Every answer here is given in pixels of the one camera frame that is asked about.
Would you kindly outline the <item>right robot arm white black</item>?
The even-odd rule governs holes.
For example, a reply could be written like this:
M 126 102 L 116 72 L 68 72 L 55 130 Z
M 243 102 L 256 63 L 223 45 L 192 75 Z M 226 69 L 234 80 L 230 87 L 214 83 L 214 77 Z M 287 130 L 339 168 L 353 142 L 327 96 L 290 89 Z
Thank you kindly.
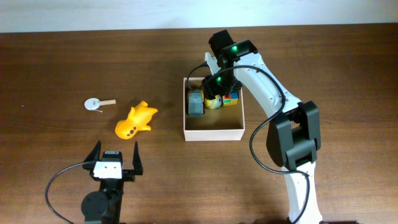
M 281 168 L 289 198 L 289 222 L 321 223 L 315 190 L 315 165 L 321 147 L 320 117 L 316 104 L 291 94 L 272 74 L 250 40 L 235 42 L 227 30 L 208 41 L 213 55 L 205 62 L 211 74 L 200 88 L 208 100 L 227 96 L 245 86 L 264 110 L 267 119 L 251 134 L 250 142 L 268 127 L 266 148 Z

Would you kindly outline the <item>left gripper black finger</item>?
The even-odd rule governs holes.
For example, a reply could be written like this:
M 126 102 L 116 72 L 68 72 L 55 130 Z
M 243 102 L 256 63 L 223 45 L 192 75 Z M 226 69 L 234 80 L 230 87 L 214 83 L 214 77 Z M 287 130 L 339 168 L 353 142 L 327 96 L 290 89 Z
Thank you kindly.
M 139 155 L 139 146 L 138 142 L 136 141 L 134 144 L 134 153 L 132 158 L 132 164 L 134 168 L 134 175 L 143 175 L 144 168 L 142 166 L 141 158 Z
M 100 159 L 101 141 L 98 140 L 93 150 L 87 155 L 84 162 L 98 161 Z

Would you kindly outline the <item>grey yellow toy car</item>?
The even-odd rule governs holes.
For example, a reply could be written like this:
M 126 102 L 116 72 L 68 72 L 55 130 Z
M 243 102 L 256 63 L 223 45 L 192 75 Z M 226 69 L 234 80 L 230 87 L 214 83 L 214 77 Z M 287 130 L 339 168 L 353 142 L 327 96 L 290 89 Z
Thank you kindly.
M 187 113 L 189 116 L 200 117 L 205 113 L 204 96 L 201 90 L 190 90 L 187 94 Z

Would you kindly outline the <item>colourful puzzle cube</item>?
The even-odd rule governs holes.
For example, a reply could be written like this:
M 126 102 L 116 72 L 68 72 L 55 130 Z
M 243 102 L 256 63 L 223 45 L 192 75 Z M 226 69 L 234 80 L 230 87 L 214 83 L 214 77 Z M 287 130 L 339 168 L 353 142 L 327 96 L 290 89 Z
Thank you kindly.
M 231 92 L 229 95 L 222 97 L 223 106 L 237 105 L 239 102 L 239 93 L 237 91 Z

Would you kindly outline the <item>yellow grey ball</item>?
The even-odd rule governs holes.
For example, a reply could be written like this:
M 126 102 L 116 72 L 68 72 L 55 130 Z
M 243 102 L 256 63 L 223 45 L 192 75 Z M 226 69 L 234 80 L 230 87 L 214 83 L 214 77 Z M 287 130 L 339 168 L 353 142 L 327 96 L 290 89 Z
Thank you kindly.
M 222 106 L 222 98 L 220 95 L 216 95 L 214 99 L 209 100 L 205 98 L 205 107 L 209 110 L 216 110 Z

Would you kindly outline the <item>pink cardboard box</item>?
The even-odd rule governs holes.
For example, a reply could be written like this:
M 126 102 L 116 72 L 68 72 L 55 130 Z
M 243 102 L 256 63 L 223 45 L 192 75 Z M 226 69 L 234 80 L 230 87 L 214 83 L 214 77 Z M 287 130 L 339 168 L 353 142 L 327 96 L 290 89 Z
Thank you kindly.
M 183 134 L 186 141 L 239 141 L 245 132 L 243 91 L 238 104 L 217 110 L 205 109 L 203 116 L 188 115 L 186 80 L 183 87 Z

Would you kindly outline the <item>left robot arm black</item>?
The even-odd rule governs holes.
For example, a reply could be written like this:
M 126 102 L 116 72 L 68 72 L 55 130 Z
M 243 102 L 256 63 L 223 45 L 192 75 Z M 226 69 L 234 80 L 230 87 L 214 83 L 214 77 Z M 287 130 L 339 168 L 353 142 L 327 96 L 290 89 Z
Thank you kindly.
M 144 172 L 138 143 L 134 144 L 132 169 L 123 169 L 123 154 L 120 151 L 101 152 L 101 141 L 84 160 L 83 168 L 90 177 L 99 182 L 99 189 L 82 200 L 81 212 L 85 223 L 119 223 L 124 183 L 134 182 Z

